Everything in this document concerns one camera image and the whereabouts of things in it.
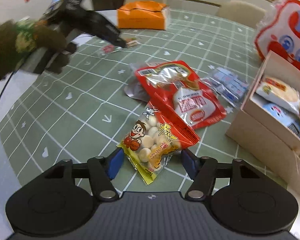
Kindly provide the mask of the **left hand camouflage glove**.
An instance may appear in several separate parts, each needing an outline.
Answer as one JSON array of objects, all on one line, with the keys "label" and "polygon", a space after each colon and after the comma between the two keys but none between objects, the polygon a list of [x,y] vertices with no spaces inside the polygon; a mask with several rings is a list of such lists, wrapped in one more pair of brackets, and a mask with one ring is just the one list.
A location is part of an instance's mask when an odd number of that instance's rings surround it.
[{"label": "left hand camouflage glove", "polygon": [[61,33],[50,29],[43,21],[0,23],[0,81],[18,70],[25,59],[39,48],[46,48],[58,54],[47,70],[60,74],[62,68],[70,61],[69,55],[76,51],[77,46],[67,43]]}]

